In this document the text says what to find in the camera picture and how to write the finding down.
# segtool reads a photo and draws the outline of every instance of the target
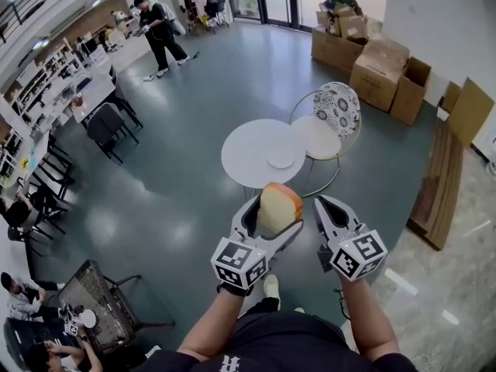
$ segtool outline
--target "bread slice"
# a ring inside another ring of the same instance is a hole
[[[299,219],[303,219],[302,199],[283,184],[269,183],[260,197],[259,224],[276,234]]]

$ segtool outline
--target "black shirt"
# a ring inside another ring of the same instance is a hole
[[[12,227],[20,227],[29,218],[29,209],[26,203],[16,201],[5,213],[5,221]]]
[[[139,372],[415,372],[408,358],[388,354],[375,362],[354,353],[341,330],[298,312],[246,315],[222,352],[200,363],[183,353],[155,352]]]
[[[164,8],[159,3],[155,3],[151,8],[149,7],[147,11],[141,12],[139,24],[143,27],[156,20],[163,20],[163,22],[145,33],[149,43],[159,43],[160,41],[168,40],[173,36],[172,27],[165,17]]]

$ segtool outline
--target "gray epoxy floor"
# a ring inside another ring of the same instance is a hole
[[[224,139],[239,125],[260,118],[287,121],[296,101],[328,81],[347,81],[310,58],[311,37],[272,26],[237,23],[217,35],[180,40],[201,55],[159,80],[140,84],[156,70],[153,54],[121,73],[126,96],[144,129],[140,144],[119,148],[123,165],[108,160],[68,123],[57,135],[73,157],[70,212],[61,225],[67,235],[54,241],[48,257],[33,255],[37,278],[66,281],[86,259],[119,279],[142,274],[124,292],[143,320],[173,318],[172,330],[140,335],[146,346],[173,349],[215,297],[210,257],[228,236],[243,188],[222,169]],[[436,113],[425,106],[412,128],[362,103],[363,129],[342,159],[341,172],[325,194],[350,204],[362,221],[396,244],[419,190],[432,142]],[[315,165],[311,185],[323,183],[335,163]],[[303,188],[309,162],[294,179]],[[338,325],[343,322],[332,289],[316,256],[320,238],[311,200],[305,200],[305,227],[274,268],[283,308],[302,306]],[[260,297],[258,284],[247,304]]]

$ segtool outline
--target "railing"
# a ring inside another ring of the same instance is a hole
[[[15,0],[0,13],[0,47],[47,0]]]

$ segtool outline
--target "hair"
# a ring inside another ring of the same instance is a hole
[[[2,282],[2,287],[5,288],[7,291],[10,291],[10,286],[12,285],[12,277],[10,277],[9,274],[6,272],[3,272],[0,281]]]
[[[5,216],[7,213],[7,205],[5,205],[5,200],[0,198],[0,215]]]
[[[29,349],[26,364],[32,372],[48,372],[47,362],[49,359],[50,355],[45,343],[37,343]]]
[[[141,3],[148,2],[148,0],[134,0],[134,5],[137,7]]]

